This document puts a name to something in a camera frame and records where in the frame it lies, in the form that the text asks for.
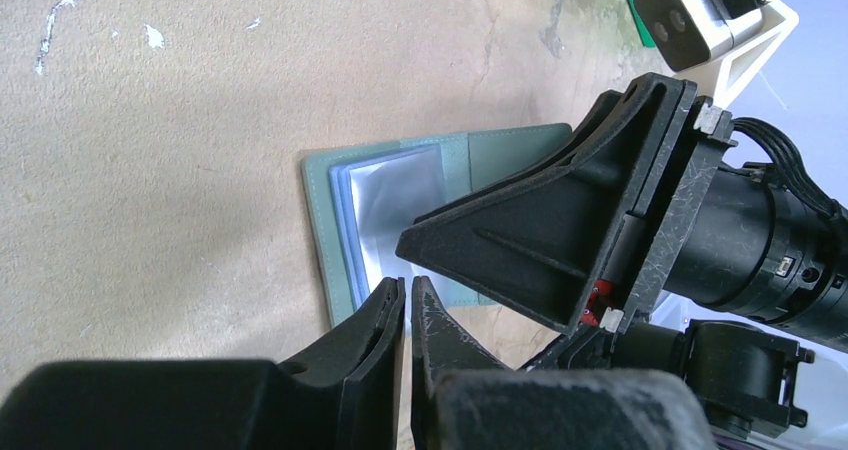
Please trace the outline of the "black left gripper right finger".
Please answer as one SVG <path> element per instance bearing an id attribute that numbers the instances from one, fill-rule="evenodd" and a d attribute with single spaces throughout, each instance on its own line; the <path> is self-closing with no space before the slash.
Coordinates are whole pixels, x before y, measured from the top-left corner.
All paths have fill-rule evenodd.
<path id="1" fill-rule="evenodd" d="M 412 415 L 419 449 L 713 449 L 694 394 L 656 370 L 505 366 L 412 283 Z"/>

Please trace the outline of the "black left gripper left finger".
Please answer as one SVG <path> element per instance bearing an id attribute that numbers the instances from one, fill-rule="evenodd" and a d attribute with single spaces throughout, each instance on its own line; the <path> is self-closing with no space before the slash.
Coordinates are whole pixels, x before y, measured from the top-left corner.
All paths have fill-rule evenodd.
<path id="1" fill-rule="evenodd" d="M 392 449 L 405 291 L 387 278 L 282 362 L 62 361 L 1 408 L 5 449 Z"/>

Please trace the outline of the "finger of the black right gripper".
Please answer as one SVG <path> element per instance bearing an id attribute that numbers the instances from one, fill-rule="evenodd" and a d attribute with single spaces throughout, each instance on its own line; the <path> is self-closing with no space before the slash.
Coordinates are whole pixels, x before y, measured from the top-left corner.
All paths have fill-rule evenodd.
<path id="1" fill-rule="evenodd" d="M 595 282 L 632 275 L 696 94 L 656 73 L 603 92 L 541 161 L 418 217 L 397 255 L 572 333 Z"/>

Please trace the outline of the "green card holder wallet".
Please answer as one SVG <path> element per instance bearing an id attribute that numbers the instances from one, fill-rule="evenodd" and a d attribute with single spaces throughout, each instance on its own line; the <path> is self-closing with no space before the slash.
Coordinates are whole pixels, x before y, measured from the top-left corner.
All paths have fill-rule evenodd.
<path id="1" fill-rule="evenodd" d="M 330 322 L 353 315 L 385 277 L 425 275 L 398 258 L 400 233 L 425 213 L 548 156 L 566 123 L 475 131 L 312 153 L 301 175 Z"/>

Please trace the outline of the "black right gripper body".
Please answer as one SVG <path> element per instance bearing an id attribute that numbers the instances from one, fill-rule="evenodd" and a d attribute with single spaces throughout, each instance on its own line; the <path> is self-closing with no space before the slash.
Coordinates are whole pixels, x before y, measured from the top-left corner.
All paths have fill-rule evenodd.
<path id="1" fill-rule="evenodd" d="M 845 352 L 846 207 L 813 181 L 777 127 L 753 117 L 732 127 L 770 159 L 719 165 L 664 289 Z"/>

